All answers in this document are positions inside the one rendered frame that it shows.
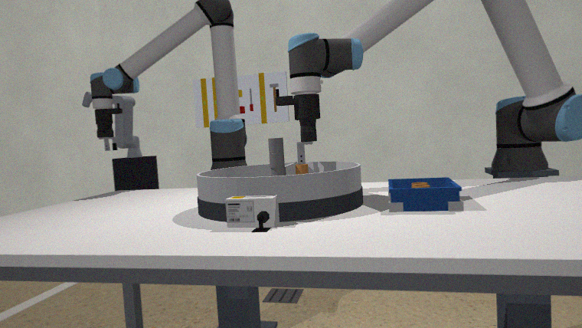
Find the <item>orange object in blue bin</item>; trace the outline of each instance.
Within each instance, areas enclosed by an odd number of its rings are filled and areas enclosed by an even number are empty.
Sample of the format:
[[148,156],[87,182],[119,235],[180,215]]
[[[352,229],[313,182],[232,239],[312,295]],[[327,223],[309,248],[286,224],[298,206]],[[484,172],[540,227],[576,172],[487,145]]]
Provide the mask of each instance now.
[[462,188],[451,178],[390,179],[390,200],[403,203],[405,212],[448,211],[459,202]]

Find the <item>gray cylinder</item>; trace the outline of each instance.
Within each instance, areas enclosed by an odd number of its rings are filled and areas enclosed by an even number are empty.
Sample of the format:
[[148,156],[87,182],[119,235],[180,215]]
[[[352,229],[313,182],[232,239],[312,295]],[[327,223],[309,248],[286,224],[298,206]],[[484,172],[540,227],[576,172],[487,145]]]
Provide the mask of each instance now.
[[283,138],[269,139],[269,164],[271,175],[285,175],[285,149]]

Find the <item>brown floor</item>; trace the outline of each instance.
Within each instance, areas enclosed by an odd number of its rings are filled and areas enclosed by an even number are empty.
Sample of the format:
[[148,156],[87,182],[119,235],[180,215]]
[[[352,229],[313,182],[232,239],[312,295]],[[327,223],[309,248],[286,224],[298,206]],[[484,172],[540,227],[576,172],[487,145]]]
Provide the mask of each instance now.
[[[60,283],[0,281],[0,313]],[[270,287],[260,287],[262,301]],[[217,328],[212,286],[142,285],[146,328]],[[0,328],[125,327],[121,284],[76,284]],[[260,303],[278,328],[496,327],[495,295],[304,289],[299,302]],[[582,328],[582,297],[551,298],[552,327]]]

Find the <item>yellow stripe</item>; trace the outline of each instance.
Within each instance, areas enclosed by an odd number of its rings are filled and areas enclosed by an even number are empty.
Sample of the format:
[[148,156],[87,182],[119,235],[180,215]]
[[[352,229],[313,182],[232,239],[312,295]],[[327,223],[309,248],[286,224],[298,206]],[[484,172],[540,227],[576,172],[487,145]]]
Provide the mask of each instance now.
[[214,99],[214,119],[218,119],[218,104],[216,103],[216,82],[212,77],[212,99]]
[[260,122],[266,124],[265,73],[259,73]]
[[206,90],[206,79],[200,79],[200,93],[202,95],[202,117],[204,117],[204,127],[209,127],[208,124],[208,95]]

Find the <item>floor vent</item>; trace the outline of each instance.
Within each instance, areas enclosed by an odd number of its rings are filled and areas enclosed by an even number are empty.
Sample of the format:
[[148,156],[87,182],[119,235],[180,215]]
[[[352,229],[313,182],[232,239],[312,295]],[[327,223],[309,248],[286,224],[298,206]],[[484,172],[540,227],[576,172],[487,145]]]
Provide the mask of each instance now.
[[265,303],[297,303],[303,289],[273,288],[263,302]]

